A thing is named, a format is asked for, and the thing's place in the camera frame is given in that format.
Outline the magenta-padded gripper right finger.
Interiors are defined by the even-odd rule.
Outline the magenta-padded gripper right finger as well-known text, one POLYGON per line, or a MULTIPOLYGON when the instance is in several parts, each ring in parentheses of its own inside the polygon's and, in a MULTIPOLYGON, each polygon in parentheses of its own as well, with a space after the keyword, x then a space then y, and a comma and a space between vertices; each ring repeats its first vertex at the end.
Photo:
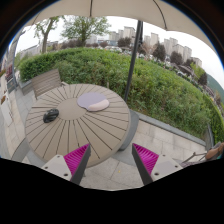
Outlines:
POLYGON ((171 157, 157 154, 136 143, 132 144, 132 155, 144 185, 182 169, 171 157))

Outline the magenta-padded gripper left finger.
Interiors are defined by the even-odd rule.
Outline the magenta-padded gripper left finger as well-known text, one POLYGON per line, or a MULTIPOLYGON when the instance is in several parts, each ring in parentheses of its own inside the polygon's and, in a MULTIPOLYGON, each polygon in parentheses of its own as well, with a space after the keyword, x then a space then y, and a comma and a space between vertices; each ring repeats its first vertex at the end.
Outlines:
POLYGON ((89 144, 83 145, 65 156, 56 155, 42 169, 79 185, 91 155, 89 144))

